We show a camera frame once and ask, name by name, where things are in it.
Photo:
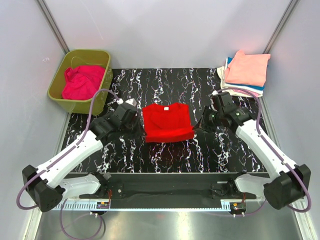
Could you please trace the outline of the red t-shirt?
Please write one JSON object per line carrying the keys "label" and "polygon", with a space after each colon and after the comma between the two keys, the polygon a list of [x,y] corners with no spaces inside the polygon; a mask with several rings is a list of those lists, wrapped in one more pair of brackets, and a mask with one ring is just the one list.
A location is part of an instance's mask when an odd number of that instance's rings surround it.
{"label": "red t-shirt", "polygon": [[187,104],[153,103],[142,108],[142,117],[147,143],[175,143],[194,138]]}

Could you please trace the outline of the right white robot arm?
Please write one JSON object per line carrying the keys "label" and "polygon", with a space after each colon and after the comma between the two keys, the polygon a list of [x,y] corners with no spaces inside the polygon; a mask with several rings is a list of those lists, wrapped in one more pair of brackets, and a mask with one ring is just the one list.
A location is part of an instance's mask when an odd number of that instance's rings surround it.
{"label": "right white robot arm", "polygon": [[194,129],[207,133],[221,127],[229,129],[246,143],[265,167],[268,177],[238,173],[227,183],[230,197],[236,199],[244,193],[263,197],[276,210],[306,198],[306,208],[296,211],[309,211],[312,206],[308,191],[311,170],[305,164],[298,165],[281,151],[260,127],[259,121],[259,116],[254,117],[247,108],[237,106],[229,92],[217,90]]}

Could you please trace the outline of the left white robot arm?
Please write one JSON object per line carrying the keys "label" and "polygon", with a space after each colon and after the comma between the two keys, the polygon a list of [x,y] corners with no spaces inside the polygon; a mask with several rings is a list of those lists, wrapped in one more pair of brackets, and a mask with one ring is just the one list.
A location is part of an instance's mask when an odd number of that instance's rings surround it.
{"label": "left white robot arm", "polygon": [[106,174],[93,171],[82,177],[66,176],[116,137],[140,135],[142,128],[136,105],[133,98],[119,103],[115,111],[94,119],[89,128],[56,156],[38,167],[28,165],[22,170],[25,190],[37,208],[45,213],[66,199],[103,198],[108,193]]}

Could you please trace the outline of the folded pink t-shirt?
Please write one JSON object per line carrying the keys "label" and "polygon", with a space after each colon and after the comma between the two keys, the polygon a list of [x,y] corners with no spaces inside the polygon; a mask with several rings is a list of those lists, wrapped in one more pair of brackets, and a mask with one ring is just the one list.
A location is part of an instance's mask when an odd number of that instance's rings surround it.
{"label": "folded pink t-shirt", "polygon": [[255,91],[250,91],[247,89],[231,89],[230,90],[232,96],[237,96],[237,97],[248,97],[252,98],[253,95],[257,98],[260,98],[262,96],[261,93],[255,92]]}

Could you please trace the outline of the folded cream t-shirt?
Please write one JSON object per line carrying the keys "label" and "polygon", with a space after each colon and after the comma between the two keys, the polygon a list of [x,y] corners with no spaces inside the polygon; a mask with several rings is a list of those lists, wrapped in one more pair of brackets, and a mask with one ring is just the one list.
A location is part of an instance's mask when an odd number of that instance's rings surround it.
{"label": "folded cream t-shirt", "polygon": [[217,68],[216,72],[218,77],[220,78],[220,88],[221,89],[227,89],[226,91],[229,92],[232,96],[237,97],[249,97],[252,96],[249,95],[247,92],[244,92],[243,90],[249,91],[256,97],[261,97],[263,95],[264,87],[260,86],[254,86],[254,85],[246,85],[246,84],[233,84],[233,83],[226,83],[225,82],[225,70],[227,69],[229,63],[233,59],[231,57],[227,57],[225,60],[225,64],[219,68]]}

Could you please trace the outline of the folded blue t-shirt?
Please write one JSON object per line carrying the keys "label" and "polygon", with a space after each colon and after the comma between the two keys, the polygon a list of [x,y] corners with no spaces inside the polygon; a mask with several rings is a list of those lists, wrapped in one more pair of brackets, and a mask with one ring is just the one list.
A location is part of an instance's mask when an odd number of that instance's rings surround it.
{"label": "folded blue t-shirt", "polygon": [[[232,60],[233,60],[233,58],[227,57],[226,61],[225,61],[225,66],[227,67],[231,63]],[[231,83],[231,85],[237,86],[237,87],[248,87],[248,88],[252,88],[255,90],[259,90],[259,91],[263,91],[265,89],[264,86],[256,86],[256,85],[236,84],[236,83]]]}

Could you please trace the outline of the folded peach t-shirt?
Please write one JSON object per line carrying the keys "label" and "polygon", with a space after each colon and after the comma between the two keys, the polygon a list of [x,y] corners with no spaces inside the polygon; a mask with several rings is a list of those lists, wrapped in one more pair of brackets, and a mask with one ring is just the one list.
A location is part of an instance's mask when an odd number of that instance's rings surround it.
{"label": "folded peach t-shirt", "polygon": [[228,84],[263,87],[267,78],[270,54],[245,54],[238,50],[225,70]]}

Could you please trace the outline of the magenta t-shirt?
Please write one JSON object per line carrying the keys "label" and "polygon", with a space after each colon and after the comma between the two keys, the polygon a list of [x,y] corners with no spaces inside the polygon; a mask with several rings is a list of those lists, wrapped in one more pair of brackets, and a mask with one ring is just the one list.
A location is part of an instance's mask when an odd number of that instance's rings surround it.
{"label": "magenta t-shirt", "polygon": [[62,98],[85,101],[91,99],[99,90],[105,74],[105,68],[99,65],[80,65],[69,67],[64,72],[65,87]]}

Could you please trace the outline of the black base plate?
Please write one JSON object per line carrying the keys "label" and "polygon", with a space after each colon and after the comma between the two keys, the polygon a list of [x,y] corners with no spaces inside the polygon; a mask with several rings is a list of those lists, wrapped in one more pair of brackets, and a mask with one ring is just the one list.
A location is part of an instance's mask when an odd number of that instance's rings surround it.
{"label": "black base plate", "polygon": [[112,199],[131,196],[203,196],[212,199],[255,199],[236,189],[234,179],[241,173],[112,173],[102,190],[82,194],[81,199]]}

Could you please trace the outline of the right aluminium corner post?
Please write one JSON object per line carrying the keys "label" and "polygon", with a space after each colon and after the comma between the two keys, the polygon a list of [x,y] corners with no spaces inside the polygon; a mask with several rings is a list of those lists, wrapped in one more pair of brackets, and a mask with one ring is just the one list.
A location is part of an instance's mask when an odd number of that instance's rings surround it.
{"label": "right aluminium corner post", "polygon": [[278,24],[276,25],[271,37],[269,38],[264,50],[263,54],[270,54],[273,46],[275,45],[277,39],[281,35],[282,31],[284,30],[286,24],[288,23],[290,17],[294,13],[295,9],[297,8],[300,0],[290,0],[286,9],[284,10]]}

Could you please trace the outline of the aluminium corner post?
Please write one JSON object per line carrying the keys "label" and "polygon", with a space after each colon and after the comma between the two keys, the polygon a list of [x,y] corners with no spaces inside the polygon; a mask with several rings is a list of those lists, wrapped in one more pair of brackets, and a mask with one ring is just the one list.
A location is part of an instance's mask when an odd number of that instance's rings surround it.
{"label": "aluminium corner post", "polygon": [[288,23],[290,17],[294,13],[295,9],[297,8],[300,0],[290,0],[286,9],[284,10],[278,24],[276,25],[271,37],[269,38],[264,50],[263,54],[270,54],[273,46],[275,45],[277,39],[281,35],[282,31],[284,30],[286,24]]}
{"label": "aluminium corner post", "polygon": [[61,47],[63,53],[66,55],[70,51],[70,49],[69,49],[69,47],[63,37],[46,1],[45,0],[35,0],[35,2],[37,3],[40,11],[42,12],[46,22],[48,23],[53,35],[55,36],[59,46]]}

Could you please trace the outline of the left aluminium corner post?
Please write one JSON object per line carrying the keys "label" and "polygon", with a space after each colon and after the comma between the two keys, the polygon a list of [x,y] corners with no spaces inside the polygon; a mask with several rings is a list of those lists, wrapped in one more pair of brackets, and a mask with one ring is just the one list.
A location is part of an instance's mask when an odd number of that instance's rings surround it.
{"label": "left aluminium corner post", "polygon": [[35,2],[37,3],[40,11],[42,12],[46,22],[48,23],[53,35],[55,36],[59,46],[61,47],[63,53],[66,55],[70,51],[70,49],[69,49],[69,47],[63,37],[46,1],[45,0],[35,0]]}

